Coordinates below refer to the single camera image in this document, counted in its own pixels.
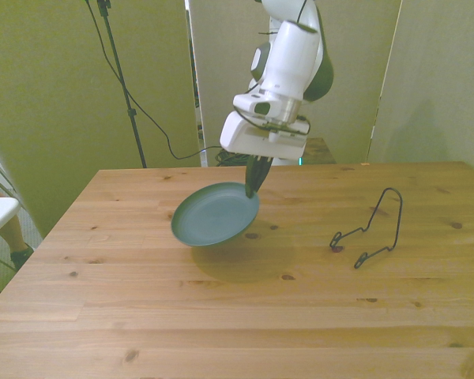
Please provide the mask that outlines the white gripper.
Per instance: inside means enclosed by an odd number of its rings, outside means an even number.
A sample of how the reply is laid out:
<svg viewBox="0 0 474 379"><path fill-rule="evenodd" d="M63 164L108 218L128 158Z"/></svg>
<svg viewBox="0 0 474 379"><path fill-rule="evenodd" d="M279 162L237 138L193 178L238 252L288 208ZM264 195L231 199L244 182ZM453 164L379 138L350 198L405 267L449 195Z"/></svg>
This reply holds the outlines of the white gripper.
<svg viewBox="0 0 474 379"><path fill-rule="evenodd" d="M307 142L307 122L304 120L297 119L283 129L260 122L259 118L245 118L238 112L231 112L220 135L220 145L226 151L251 155L245 173L247 197L253 197L260 189L273 158L299 159Z"/></svg>

